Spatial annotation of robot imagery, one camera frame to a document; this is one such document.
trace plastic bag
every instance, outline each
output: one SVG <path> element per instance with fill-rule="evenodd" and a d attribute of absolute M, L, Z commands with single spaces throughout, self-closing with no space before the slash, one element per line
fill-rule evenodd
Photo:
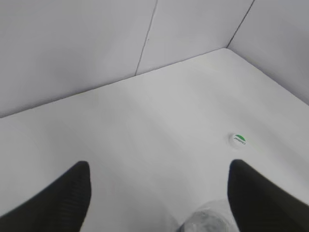
<path fill-rule="evenodd" d="M 228 200 L 218 200 L 198 208 L 178 232 L 239 232 L 239 230 Z"/>

